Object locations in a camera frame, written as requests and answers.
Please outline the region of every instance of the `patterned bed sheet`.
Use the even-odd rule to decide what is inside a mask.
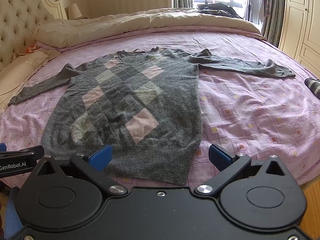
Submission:
[[[199,72],[203,135],[187,185],[195,187],[219,173],[208,159],[212,143],[258,160],[278,155],[300,185],[320,173],[320,101],[303,83],[314,75],[278,49],[254,38],[194,31],[99,42],[62,53],[31,77],[26,86],[57,74],[66,63],[77,67],[118,50],[149,50],[156,46],[192,52],[208,48],[213,54],[243,60],[266,62],[271,59],[296,74],[295,78],[282,80],[227,71],[203,69]],[[8,150],[39,145],[46,123],[66,88],[60,87],[8,107],[0,117],[0,142],[6,143]],[[10,187],[21,187],[27,177],[28,174],[21,174],[1,180]],[[171,186],[145,179],[114,179],[128,188]]]

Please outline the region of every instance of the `white lampshade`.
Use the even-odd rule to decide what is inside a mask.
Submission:
[[[68,6],[69,20],[75,20],[82,17],[82,13],[76,3]]]

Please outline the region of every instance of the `white wardrobe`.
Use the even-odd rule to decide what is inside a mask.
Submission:
[[[320,0],[286,0],[279,49],[320,78]]]

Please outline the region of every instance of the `pillow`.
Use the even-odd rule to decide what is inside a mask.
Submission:
[[[12,97],[49,60],[49,56],[36,51],[17,57],[0,70],[0,115],[5,111]]]

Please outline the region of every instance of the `tufted headboard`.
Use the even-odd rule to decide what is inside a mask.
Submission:
[[[0,70],[8,65],[14,52],[25,53],[33,45],[38,25],[66,19],[61,0],[0,0]]]

